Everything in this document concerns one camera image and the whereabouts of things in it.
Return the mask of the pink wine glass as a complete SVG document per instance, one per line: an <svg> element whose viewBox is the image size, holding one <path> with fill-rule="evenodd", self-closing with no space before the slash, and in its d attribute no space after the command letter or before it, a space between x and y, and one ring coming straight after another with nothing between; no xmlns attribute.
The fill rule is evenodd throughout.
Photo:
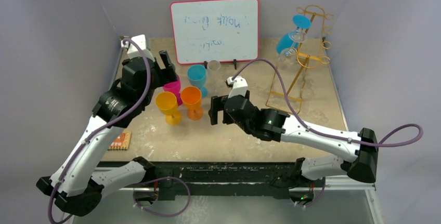
<svg viewBox="0 0 441 224"><path fill-rule="evenodd" d="M176 96L178 106L182 105L183 102L180 94L181 83L179 76L177 76L177 81L167 83L162 88L164 91L171 92Z"/></svg>

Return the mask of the light blue wine glass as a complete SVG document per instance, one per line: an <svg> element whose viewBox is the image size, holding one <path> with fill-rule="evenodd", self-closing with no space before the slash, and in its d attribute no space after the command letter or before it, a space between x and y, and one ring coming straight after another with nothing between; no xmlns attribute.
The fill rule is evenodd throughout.
<svg viewBox="0 0 441 224"><path fill-rule="evenodd" d="M205 87L206 83L206 69L201 64L192 65L187 71L187 77L192 86L197 87L200 92L202 98L205 98L208 94L207 88Z"/></svg>

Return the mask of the yellow wine glass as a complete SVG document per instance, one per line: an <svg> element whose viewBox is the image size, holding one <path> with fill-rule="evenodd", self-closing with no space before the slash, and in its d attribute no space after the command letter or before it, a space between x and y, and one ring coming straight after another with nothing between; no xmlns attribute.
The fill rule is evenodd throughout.
<svg viewBox="0 0 441 224"><path fill-rule="evenodd" d="M155 104L162 114L165 115L165 121L169 125L178 125L181 122L182 115L178 111L176 96L168 91L161 92L155 99Z"/></svg>

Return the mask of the clear wine glass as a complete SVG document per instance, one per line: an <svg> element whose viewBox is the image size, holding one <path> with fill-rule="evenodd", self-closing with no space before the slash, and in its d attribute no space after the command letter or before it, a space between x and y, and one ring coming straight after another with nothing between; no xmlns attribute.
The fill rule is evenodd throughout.
<svg viewBox="0 0 441 224"><path fill-rule="evenodd" d="M278 53L278 61L290 63L297 57L299 45L306 40L306 33L302 29L285 34L278 42L276 51Z"/></svg>
<svg viewBox="0 0 441 224"><path fill-rule="evenodd" d="M207 82L206 87L209 96L217 95L221 90L221 64L217 60L211 60L207 63Z"/></svg>

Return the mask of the orange wine glass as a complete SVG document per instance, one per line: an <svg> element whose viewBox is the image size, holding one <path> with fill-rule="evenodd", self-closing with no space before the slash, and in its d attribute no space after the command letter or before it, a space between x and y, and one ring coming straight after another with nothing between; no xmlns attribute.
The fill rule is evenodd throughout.
<svg viewBox="0 0 441 224"><path fill-rule="evenodd" d="M187 108L187 116L197 121L203 117L203 109L201 107L202 94L199 88L188 86L181 92L181 100Z"/></svg>

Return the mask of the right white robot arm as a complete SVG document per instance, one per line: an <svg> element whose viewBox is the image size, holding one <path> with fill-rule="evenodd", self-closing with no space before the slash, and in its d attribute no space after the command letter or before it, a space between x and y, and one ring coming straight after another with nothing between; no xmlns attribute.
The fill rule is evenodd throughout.
<svg viewBox="0 0 441 224"><path fill-rule="evenodd" d="M326 176L347 175L364 183L377 180L378 149L375 132L362 128L359 132L340 131L315 124L303 126L298 119L283 111L254 106L249 95L213 96L209 117L211 125L236 124L246 134L262 141L302 144L326 151L330 156L320 159L300 158L292 172L293 182L304 186Z"/></svg>

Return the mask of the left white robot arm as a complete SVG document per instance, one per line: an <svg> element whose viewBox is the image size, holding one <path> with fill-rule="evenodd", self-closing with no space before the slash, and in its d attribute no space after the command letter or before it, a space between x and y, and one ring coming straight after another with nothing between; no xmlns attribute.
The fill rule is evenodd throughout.
<svg viewBox="0 0 441 224"><path fill-rule="evenodd" d="M160 51L159 56L164 68L156 59L135 57L123 61L122 76L100 96L69 157L54 174L37 181L37 188L50 197L50 206L85 216L104 197L121 188L154 183L155 166L141 156L104 173L95 169L111 144L151 103L154 91L177 80L167 51Z"/></svg>

